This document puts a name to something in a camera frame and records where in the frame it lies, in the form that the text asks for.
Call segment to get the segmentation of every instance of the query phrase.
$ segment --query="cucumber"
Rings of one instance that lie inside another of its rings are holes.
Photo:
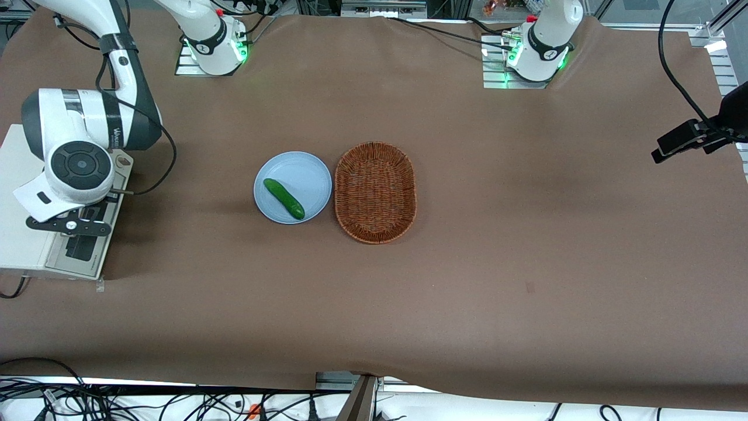
[[[304,219],[304,207],[301,206],[301,203],[295,197],[291,196],[291,193],[288,193],[283,184],[278,183],[272,178],[266,178],[263,180],[263,184],[265,184],[265,188],[278,199],[291,216],[296,219]]]

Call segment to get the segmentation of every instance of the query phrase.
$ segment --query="metal frame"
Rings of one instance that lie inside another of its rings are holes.
[[[719,34],[725,26],[748,7],[748,0],[733,0],[706,25],[710,34]]]
[[[603,2],[600,4],[600,7],[598,7],[597,10],[592,13],[592,15],[598,20],[601,20],[603,16],[605,16],[605,13],[607,13],[613,1],[614,0],[603,0]],[[730,23],[735,17],[737,17],[743,10],[745,10],[746,7],[748,7],[748,0],[730,1],[722,10],[714,15],[714,18],[708,20],[706,26],[709,30],[709,34],[719,34],[725,28],[725,26]]]
[[[372,421],[378,387],[379,379],[377,377],[362,375],[356,381],[356,386],[348,395],[346,403],[335,421]]]

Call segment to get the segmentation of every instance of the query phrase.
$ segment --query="table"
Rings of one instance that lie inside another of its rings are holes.
[[[532,91],[484,89],[477,45],[386,19],[280,18],[222,78],[174,76],[163,12],[134,12],[132,33],[177,166],[126,199],[104,293],[34,280],[0,303],[3,359],[263,387],[351,369],[499,399],[748,408],[741,161],[730,147],[652,163],[655,139],[693,115],[654,33],[587,19],[567,68]],[[715,113],[707,52],[685,34],[666,50]],[[39,87],[92,88],[99,62],[37,12],[0,60],[0,127]],[[399,240],[357,243],[332,203],[295,226],[255,207],[275,154],[334,170],[367,141],[414,165],[418,215]],[[136,154],[132,187],[170,152]]]

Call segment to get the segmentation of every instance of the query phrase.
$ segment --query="oval basket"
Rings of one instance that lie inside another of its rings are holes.
[[[398,148],[362,143],[335,169],[335,216],[351,237],[368,244],[402,236],[416,217],[413,165]]]

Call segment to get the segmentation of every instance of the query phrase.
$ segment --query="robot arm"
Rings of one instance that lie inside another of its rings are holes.
[[[538,20],[514,28],[514,50],[506,64],[519,76],[534,82],[550,79],[562,66],[569,40],[584,11],[579,0],[546,0]]]
[[[209,0],[155,1],[177,21],[195,61],[205,73],[231,74],[247,59],[244,23],[225,16]]]
[[[112,94],[43,88],[23,103],[23,130],[31,152],[44,161],[44,171],[13,194],[35,220],[44,222],[101,201],[114,180],[107,150],[148,149],[161,136],[161,118],[117,0],[37,3],[97,35],[119,85]]]

